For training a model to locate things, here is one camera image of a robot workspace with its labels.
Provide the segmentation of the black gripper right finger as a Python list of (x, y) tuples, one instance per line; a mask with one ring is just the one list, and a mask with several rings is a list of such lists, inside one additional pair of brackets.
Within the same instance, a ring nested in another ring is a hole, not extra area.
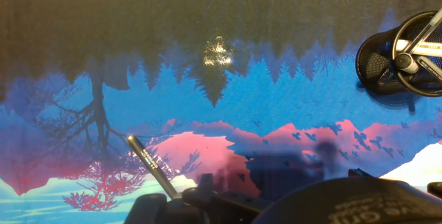
[(369, 173), (363, 171), (362, 169), (349, 169), (348, 170), (348, 177), (362, 177), (362, 178), (373, 178), (372, 175), (370, 175)]

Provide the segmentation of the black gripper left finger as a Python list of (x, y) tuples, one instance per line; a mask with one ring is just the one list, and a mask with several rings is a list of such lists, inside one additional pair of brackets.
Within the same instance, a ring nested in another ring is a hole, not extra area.
[(204, 174), (197, 187), (177, 193), (138, 197), (124, 224), (251, 224), (270, 202), (240, 192), (213, 191), (213, 175)]

